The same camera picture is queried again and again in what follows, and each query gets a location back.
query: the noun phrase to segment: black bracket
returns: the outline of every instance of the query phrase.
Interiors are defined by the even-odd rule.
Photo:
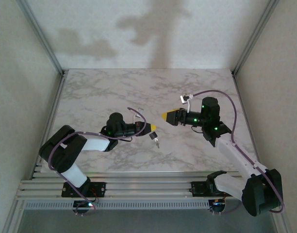
[[[103,198],[106,191],[106,182],[89,182],[84,190],[79,190],[86,198]],[[73,190],[73,188],[65,182],[62,189],[61,197],[63,198],[79,198],[80,196]]]
[[[213,213],[221,213],[225,209],[225,199],[209,200],[209,210]]]
[[[211,192],[206,181],[191,182],[191,185],[192,187],[189,189],[189,191],[192,193],[193,197],[230,197],[230,195],[227,193]]]

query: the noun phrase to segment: small black object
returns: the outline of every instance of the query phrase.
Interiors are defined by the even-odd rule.
[[[190,99],[189,96],[183,96],[184,101],[188,101],[189,99]]]
[[[211,192],[207,187],[205,181],[194,181],[191,182],[192,188],[189,191],[192,193],[193,197],[230,197],[229,194],[224,194],[223,192]]]
[[[82,201],[82,200],[75,200],[73,202],[73,208],[89,208],[89,203],[88,202],[85,202],[85,201]],[[85,214],[89,211],[89,209],[86,209],[86,210],[73,210],[73,212],[75,214]]]
[[[157,133],[156,132],[152,132],[149,137],[153,140],[155,138],[157,138]]]
[[[280,173],[276,169],[272,169],[267,170],[265,174],[283,198]],[[274,190],[263,175],[252,175],[252,177],[247,180],[242,194],[242,203],[252,216],[265,213],[281,205]]]
[[[66,136],[75,132],[69,125],[60,128],[39,150],[39,155],[48,162],[53,148]],[[87,139],[81,135],[75,134],[67,139],[63,144],[66,148],[59,146],[54,152],[51,160],[52,167],[59,173],[67,171],[75,162]]]
[[[209,210],[213,213],[221,213],[225,209],[225,200],[224,199],[216,199],[209,200]]]
[[[106,191],[105,188],[106,188],[105,182],[90,182],[90,179],[87,178],[86,182],[80,188],[77,188],[77,190],[86,198],[96,197],[91,190],[93,190],[96,193],[97,198],[103,198]],[[63,184],[61,197],[79,198],[80,196],[73,190],[73,188],[67,182],[65,182]]]
[[[113,150],[114,147],[116,147],[118,145],[117,140],[113,140],[113,139],[109,139],[109,140],[110,140],[110,143],[109,143],[108,147],[105,149],[105,152]]]
[[[226,174],[227,172],[225,171],[216,171],[214,173],[211,173],[210,175],[207,176],[207,181],[206,181],[206,185],[208,187],[208,189],[210,190],[211,193],[215,193],[215,194],[220,194],[221,191],[219,191],[217,188],[216,188],[216,185],[215,185],[215,178],[219,175],[222,175],[222,174]]]
[[[225,133],[231,133],[231,130],[220,121],[217,126],[204,126],[201,128],[203,137],[215,147],[215,140]]]
[[[198,112],[187,112],[186,109],[180,108],[178,110],[168,112],[166,122],[171,125],[177,126],[179,123],[183,126],[201,126],[200,124],[201,113]]]
[[[220,106],[218,105],[217,99],[205,97],[201,104],[201,126],[217,127],[220,122]]]

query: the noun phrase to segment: white marble tabletop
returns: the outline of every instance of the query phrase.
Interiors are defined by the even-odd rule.
[[[222,90],[234,100],[238,112],[235,135],[255,156],[231,72],[227,69],[71,69],[51,135],[66,124],[77,131],[99,132],[113,112],[120,112],[126,123],[132,123],[133,112],[127,107],[142,108],[148,123],[157,126],[160,149],[145,135],[135,137],[131,143],[120,141],[111,152],[83,151],[76,160],[82,171],[236,171],[201,134],[189,126],[174,127],[161,118],[168,110],[187,108],[180,101],[181,94],[208,89]],[[221,120],[232,128],[234,112],[229,100],[221,94],[195,97],[192,111],[200,111],[205,96],[218,99]],[[46,162],[41,171],[49,172]]]

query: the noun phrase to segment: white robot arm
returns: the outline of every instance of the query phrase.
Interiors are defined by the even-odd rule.
[[[204,138],[235,165],[242,179],[234,178],[225,171],[214,172],[208,176],[205,188],[204,185],[199,185],[199,191],[195,191],[196,184],[192,183],[191,192],[193,196],[195,194],[195,197],[202,197],[212,194],[212,196],[218,197],[220,193],[225,192],[241,200],[246,210],[253,216],[280,205],[283,207],[279,172],[275,169],[267,169],[237,145],[239,141],[234,138],[233,132],[220,121],[220,107],[217,99],[205,97],[202,100],[201,112],[190,111],[190,100],[196,95],[207,92],[218,92],[226,95],[232,102],[236,119],[237,113],[233,101],[226,93],[219,90],[208,90],[195,95],[181,96],[182,103],[187,103],[188,109],[180,108],[168,111],[162,114],[162,118],[174,126],[180,123],[183,126],[201,127]]]
[[[86,136],[86,139],[87,141],[81,151],[105,151],[110,144],[110,140],[104,137]],[[75,163],[73,163],[68,170],[62,172],[61,174],[77,188],[80,188],[87,180],[87,176],[79,169],[79,167]]]

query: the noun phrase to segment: metal frame edge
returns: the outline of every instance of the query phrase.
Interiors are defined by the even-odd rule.
[[[276,6],[278,5],[279,0],[270,0],[263,11],[261,18],[259,19],[256,27],[254,28],[242,54],[238,62],[236,63],[234,69],[231,71],[234,77],[237,77],[237,74],[241,70],[242,66],[246,62],[247,58],[249,57],[254,45],[256,44],[257,40],[259,39],[264,27],[266,26],[267,22],[269,21],[272,13],[274,12]]]
[[[255,140],[254,140],[254,137],[253,137],[253,134],[252,134],[251,126],[249,124],[247,113],[246,113],[246,110],[245,110],[245,107],[244,107],[244,103],[242,101],[242,98],[241,98],[241,95],[240,95],[240,92],[239,92],[237,80],[236,80],[236,77],[234,77],[234,75],[233,75],[233,81],[234,81],[234,85],[235,85],[235,88],[236,88],[236,91],[237,91],[237,94],[238,94],[238,98],[239,98],[239,102],[240,102],[240,105],[241,105],[241,108],[242,108],[242,112],[243,112],[244,117],[245,117],[245,121],[246,121],[246,124],[247,124],[247,129],[249,131],[249,135],[250,135],[250,138],[251,138],[251,141],[252,141],[252,144],[253,144],[253,148],[255,150],[256,157],[260,161],[259,153],[258,153],[257,148],[256,148],[256,144],[255,144]]]
[[[59,81],[58,88],[57,88],[57,91],[56,91],[56,94],[55,94],[55,97],[54,97],[54,100],[53,100],[52,107],[51,107],[50,112],[49,112],[49,116],[48,116],[46,126],[45,126],[45,129],[44,129],[44,133],[43,133],[43,136],[42,136],[42,139],[41,139],[40,147],[46,142],[46,140],[48,139],[48,136],[50,134],[51,127],[53,125],[53,121],[55,119],[55,115],[56,115],[56,112],[57,112],[57,109],[58,109],[58,106],[59,106],[62,90],[63,90],[64,85],[65,85],[67,74],[68,74],[68,72],[66,71],[64,73],[64,75],[62,76],[62,78],[60,79],[60,81]],[[40,162],[41,162],[41,157],[38,155],[36,160],[35,160],[33,169],[30,172],[30,179],[32,179],[32,177],[33,177],[33,174],[35,172],[35,167]]]
[[[2,233],[17,233],[20,227],[24,207],[26,205],[25,200],[15,200],[8,218],[4,225]]]
[[[293,233],[287,214],[272,214],[277,233]]]
[[[30,24],[30,26],[31,26],[32,30],[34,31],[36,37],[38,38],[39,42],[43,46],[50,61],[55,66],[59,75],[62,77],[64,71],[63,71],[59,61],[57,60],[54,52],[52,51],[52,48],[51,48],[50,44],[48,43],[43,31],[41,30],[39,24],[37,23],[37,20],[31,10],[29,4],[27,3],[26,0],[16,0],[16,2],[18,4],[19,8],[21,9],[21,11],[23,12],[24,16],[26,17],[28,23]]]

